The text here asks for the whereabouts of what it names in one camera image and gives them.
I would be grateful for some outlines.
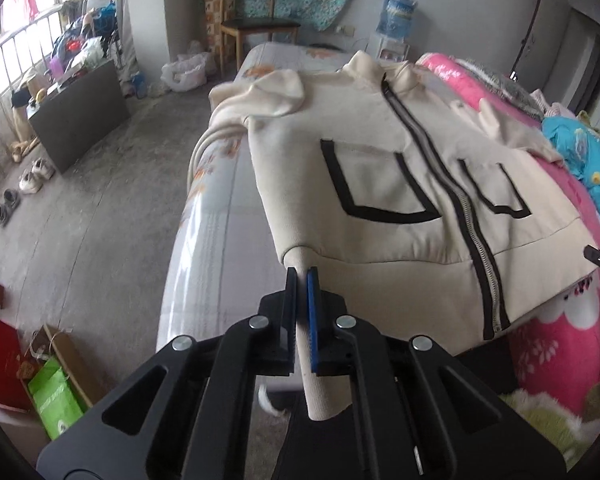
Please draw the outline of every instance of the shopping bag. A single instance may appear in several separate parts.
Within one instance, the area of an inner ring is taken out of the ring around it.
[[[52,440],[58,438],[82,416],[64,370],[55,357],[29,381],[33,405]]]
[[[184,61],[167,63],[160,79],[174,92],[186,92],[206,83],[206,56],[196,54]]]

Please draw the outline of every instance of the black pocket trim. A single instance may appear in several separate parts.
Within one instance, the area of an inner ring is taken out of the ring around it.
[[[402,171],[402,175],[407,181],[407,184],[413,189],[417,199],[422,204],[424,208],[423,211],[418,211],[416,213],[398,213],[386,209],[356,205],[356,203],[353,202],[349,184],[347,184],[347,179],[344,177],[342,167],[336,156],[335,143],[332,140],[321,139],[320,148],[322,149],[324,161],[327,163],[333,187],[338,194],[340,205],[344,209],[344,212],[349,216],[385,224],[419,224],[440,218],[440,213],[408,170],[402,153],[395,152],[395,160],[397,161],[398,167]]]
[[[491,209],[491,211],[496,213],[496,215],[509,215],[513,218],[518,218],[518,219],[526,218],[527,216],[531,215],[531,211],[529,210],[528,206],[526,205],[526,202],[520,195],[520,192],[518,192],[518,188],[513,183],[513,180],[509,176],[509,173],[507,173],[507,170],[504,169],[504,166],[502,164],[498,163],[498,166],[500,167],[500,170],[502,171],[502,173],[504,173],[504,176],[509,181],[511,189],[513,190],[513,193],[516,195],[516,198],[518,199],[518,203],[520,204],[520,209],[518,209],[518,210],[510,208],[508,205],[495,205],[491,200],[489,200],[487,197],[485,197],[485,195],[480,191],[480,187],[478,186],[478,183],[474,180],[474,178],[471,176],[471,173],[469,173],[469,168],[467,167],[464,159],[459,158],[458,162],[460,162],[460,166],[462,167],[464,174],[468,177],[468,179],[474,185],[474,189],[478,195],[478,198],[480,200],[482,200],[484,202],[484,204],[489,209]]]

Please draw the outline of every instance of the pink blanket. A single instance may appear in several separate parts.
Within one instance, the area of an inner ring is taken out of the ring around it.
[[[427,54],[418,64],[444,80],[472,108],[479,110],[480,99],[487,99],[521,122],[540,127],[538,122],[489,92],[448,57]],[[600,248],[600,218],[585,187],[564,168],[536,160],[578,209]],[[531,394],[547,392],[579,415],[587,392],[600,382],[600,271],[543,303],[536,312],[535,318],[509,334],[520,387]]]

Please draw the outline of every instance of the black chair seat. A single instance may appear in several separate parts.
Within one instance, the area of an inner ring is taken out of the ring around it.
[[[287,18],[236,18],[222,22],[223,27],[245,30],[247,28],[290,28],[300,27],[300,23]]]

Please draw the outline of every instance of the wooden chair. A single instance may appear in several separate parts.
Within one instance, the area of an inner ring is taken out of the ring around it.
[[[276,0],[269,0],[269,15],[257,18],[235,18],[226,20],[224,18],[224,0],[220,0],[220,72],[224,76],[224,35],[229,34],[235,38],[235,59],[238,70],[242,65],[242,42],[245,36],[250,34],[267,33],[267,39],[271,41],[274,32],[290,32],[293,43],[298,40],[298,28],[300,23],[287,18],[274,17]]]

